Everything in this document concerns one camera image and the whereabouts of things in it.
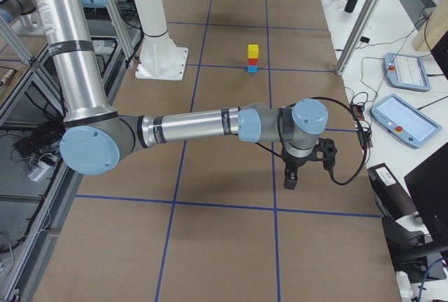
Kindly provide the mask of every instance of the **stacked blocks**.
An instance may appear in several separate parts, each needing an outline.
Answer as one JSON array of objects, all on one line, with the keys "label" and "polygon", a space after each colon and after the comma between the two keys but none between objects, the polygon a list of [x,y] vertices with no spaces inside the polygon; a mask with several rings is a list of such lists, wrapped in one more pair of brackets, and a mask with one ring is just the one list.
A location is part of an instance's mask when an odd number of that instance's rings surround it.
[{"label": "stacked blocks", "polygon": [[247,72],[256,73],[258,68],[258,54],[260,50],[258,44],[247,45]]}]

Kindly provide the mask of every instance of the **blue and white control box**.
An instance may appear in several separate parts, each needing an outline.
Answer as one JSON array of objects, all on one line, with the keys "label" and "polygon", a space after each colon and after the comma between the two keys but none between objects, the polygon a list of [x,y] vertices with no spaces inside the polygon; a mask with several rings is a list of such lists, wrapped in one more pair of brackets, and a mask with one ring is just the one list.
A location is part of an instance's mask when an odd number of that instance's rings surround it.
[{"label": "blue and white control box", "polygon": [[414,55],[387,53],[384,56],[387,80],[396,88],[428,92],[431,89],[423,60]]},{"label": "blue and white control box", "polygon": [[370,113],[392,135],[414,148],[423,146],[442,129],[441,125],[395,94],[374,105]]}]

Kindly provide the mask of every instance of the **blue cable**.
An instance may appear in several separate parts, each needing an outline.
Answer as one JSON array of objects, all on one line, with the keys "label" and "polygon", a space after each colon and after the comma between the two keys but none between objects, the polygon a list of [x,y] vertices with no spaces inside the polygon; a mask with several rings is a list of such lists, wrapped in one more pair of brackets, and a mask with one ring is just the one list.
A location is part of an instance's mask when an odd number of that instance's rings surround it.
[{"label": "blue cable", "polygon": [[443,260],[446,260],[446,259],[445,259],[445,258],[440,258],[440,259],[434,261],[434,262],[433,262],[433,263],[426,269],[425,275],[423,276],[423,280],[421,281],[421,286],[420,286],[420,291],[419,291],[419,297],[418,297],[418,299],[417,299],[417,302],[421,302],[421,293],[423,292],[423,287],[424,287],[424,285],[425,285],[425,281],[426,281],[426,279],[428,278],[429,271],[431,270],[431,268],[432,268],[437,262],[441,262],[441,261],[443,261]]}]

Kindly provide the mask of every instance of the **red object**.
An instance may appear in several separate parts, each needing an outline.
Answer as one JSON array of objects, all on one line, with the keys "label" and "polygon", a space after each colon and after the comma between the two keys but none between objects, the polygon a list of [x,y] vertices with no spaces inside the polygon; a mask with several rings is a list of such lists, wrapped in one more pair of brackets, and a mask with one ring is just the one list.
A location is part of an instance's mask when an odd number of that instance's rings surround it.
[{"label": "red object", "polygon": [[247,65],[248,66],[258,66],[258,58],[254,58],[254,59],[247,59]]}]

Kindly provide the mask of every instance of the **robotic arm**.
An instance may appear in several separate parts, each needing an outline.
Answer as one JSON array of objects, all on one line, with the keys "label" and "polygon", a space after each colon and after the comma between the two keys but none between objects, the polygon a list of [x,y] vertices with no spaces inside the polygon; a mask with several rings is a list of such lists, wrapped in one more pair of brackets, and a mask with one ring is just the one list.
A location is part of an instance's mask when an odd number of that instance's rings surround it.
[{"label": "robotic arm", "polygon": [[[74,170],[101,174],[134,151],[155,144],[219,135],[238,135],[244,142],[281,142],[286,188],[295,187],[297,170],[308,160],[323,161],[327,170],[335,164],[333,141],[319,139],[328,112],[315,99],[281,109],[252,104],[169,116],[119,116],[107,102],[82,5],[104,6],[107,1],[34,1],[68,107],[60,151]],[[317,158],[318,151],[323,158]]]}]

